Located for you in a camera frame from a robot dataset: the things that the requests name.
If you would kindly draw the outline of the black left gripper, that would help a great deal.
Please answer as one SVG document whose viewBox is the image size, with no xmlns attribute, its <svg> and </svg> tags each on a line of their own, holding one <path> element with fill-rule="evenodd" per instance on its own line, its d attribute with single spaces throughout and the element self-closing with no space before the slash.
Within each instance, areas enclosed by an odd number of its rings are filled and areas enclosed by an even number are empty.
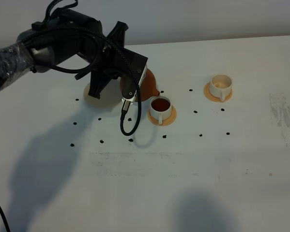
<svg viewBox="0 0 290 232">
<path fill-rule="evenodd" d="M 108 36 L 104 36 L 102 23 L 97 20 L 71 20 L 70 26 L 77 28 L 81 41 L 77 55 L 89 63 L 83 71 L 76 74 L 75 79 L 81 79 L 91 73 L 88 95 L 99 99 L 101 91 L 119 75 L 112 68 L 114 49 L 124 47 L 128 25 L 118 21 Z"/>
</svg>

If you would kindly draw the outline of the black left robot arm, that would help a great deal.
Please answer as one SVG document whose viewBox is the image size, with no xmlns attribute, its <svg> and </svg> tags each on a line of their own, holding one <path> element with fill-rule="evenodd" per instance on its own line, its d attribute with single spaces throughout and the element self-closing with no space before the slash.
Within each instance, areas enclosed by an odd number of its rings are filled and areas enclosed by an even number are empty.
<svg viewBox="0 0 290 232">
<path fill-rule="evenodd" d="M 0 91 L 27 72 L 56 70 L 80 79 L 92 71 L 128 71 L 121 48 L 103 35 L 102 24 L 70 7 L 46 14 L 21 33 L 17 42 L 0 48 Z"/>
</svg>

